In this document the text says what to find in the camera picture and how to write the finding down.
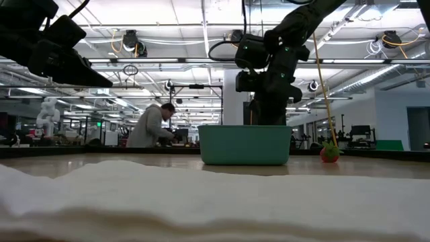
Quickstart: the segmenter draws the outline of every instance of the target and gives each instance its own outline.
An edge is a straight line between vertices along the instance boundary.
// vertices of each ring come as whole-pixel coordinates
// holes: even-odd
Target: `green box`
[[[206,165],[284,165],[290,156],[289,126],[199,126]]]

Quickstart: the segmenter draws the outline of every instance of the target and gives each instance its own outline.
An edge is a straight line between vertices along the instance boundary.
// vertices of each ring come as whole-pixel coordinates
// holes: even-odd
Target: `cable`
[[[245,34],[247,34],[247,12],[245,9],[245,0],[242,0],[242,13],[243,13],[243,35],[245,35]],[[220,46],[221,44],[238,44],[240,42],[241,42],[240,40],[239,41],[224,40],[224,41],[218,42],[218,43],[214,44],[209,49],[208,57],[213,61],[234,61],[234,58],[216,58],[216,57],[213,57],[211,55],[211,53],[216,47]]]
[[[412,43],[415,43],[418,39],[419,39],[419,35],[417,36],[417,38],[416,39],[414,39],[413,41],[410,41],[410,42],[407,42],[407,43],[403,43],[403,44],[396,44],[396,43],[391,43],[391,42],[389,42],[389,41],[387,41],[387,40],[385,40],[385,37],[387,37],[387,35],[384,35],[383,37],[382,37],[382,41],[384,41],[385,43],[387,43],[387,44],[391,44],[391,45],[393,45],[393,46],[406,46],[406,45],[408,45],[408,44],[412,44]]]
[[[407,56],[407,55],[406,55],[406,53],[404,52],[403,48],[402,48],[401,46],[399,46],[399,48],[400,48],[400,51],[402,52],[403,56],[404,56],[405,58],[408,58],[408,56]]]
[[[318,47],[316,46],[315,32],[314,32],[313,36],[314,36],[314,45],[315,45],[316,64],[318,65],[318,74],[320,76],[322,93],[324,94],[325,106],[327,108],[327,116],[328,116],[328,119],[329,119],[329,125],[330,125],[330,129],[331,129],[331,136],[333,138],[333,142],[334,142],[335,146],[337,147],[337,140],[336,140],[335,129],[333,128],[333,123],[331,122],[330,103],[329,103],[329,100],[327,99],[327,93],[325,91],[324,81],[323,81],[323,78],[322,78],[323,76],[321,74],[320,57],[318,55]]]
[[[115,33],[116,33],[116,30],[114,30],[114,34],[112,34],[112,40],[114,40],[114,38],[115,38]],[[116,49],[115,49],[114,41],[112,41],[112,42],[110,43],[110,46],[112,47],[112,50],[114,50],[114,51],[115,51],[115,52],[117,52],[117,53],[121,52],[123,41],[124,41],[124,35],[123,35],[123,36],[122,36],[122,38],[121,38],[121,48],[120,48],[120,50],[116,50]]]
[[[85,0],[78,8],[76,8],[71,14],[69,14],[69,18],[73,19],[82,9],[84,9],[87,4],[89,3],[89,0]]]
[[[363,44],[374,42],[375,40],[360,40],[360,41],[326,41],[325,44],[334,44],[334,45],[348,45],[348,44]]]
[[[401,46],[399,46],[399,48],[400,48],[400,51],[402,52],[402,54],[403,54],[403,56],[405,57],[405,58],[408,58],[408,55],[406,54],[406,52],[403,50],[403,48],[401,47]],[[416,68],[414,68],[414,71],[415,71],[415,73],[417,74],[417,76],[422,80],[422,81],[424,81],[428,86],[430,86],[430,84],[423,78],[423,77],[420,77],[419,75],[419,72],[417,71],[417,69]]]
[[[304,2],[296,1],[296,0],[286,0],[286,1],[289,1],[290,3],[296,4],[296,5],[305,5],[305,4],[312,3],[314,0],[307,0]]]

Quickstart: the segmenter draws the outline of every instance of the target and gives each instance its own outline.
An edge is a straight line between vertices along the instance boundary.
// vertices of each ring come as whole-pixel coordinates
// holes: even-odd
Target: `red ball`
[[[325,156],[325,148],[323,148],[321,150],[320,157],[321,157],[323,163],[335,163],[337,161],[337,159],[339,158],[339,156],[336,156],[336,157],[333,157],[332,159],[330,159],[327,156]]]

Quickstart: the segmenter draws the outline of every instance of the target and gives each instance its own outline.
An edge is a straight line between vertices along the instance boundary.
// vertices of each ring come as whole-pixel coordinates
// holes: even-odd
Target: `door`
[[[408,135],[412,151],[425,151],[430,141],[429,108],[408,108]]]

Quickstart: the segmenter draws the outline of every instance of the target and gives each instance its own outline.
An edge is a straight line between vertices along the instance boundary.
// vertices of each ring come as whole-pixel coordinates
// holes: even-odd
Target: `white robot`
[[[60,121],[60,111],[55,109],[56,99],[47,97],[42,102],[42,110],[36,119],[36,124],[39,129],[46,127],[46,137],[51,137],[54,134],[54,122]]]

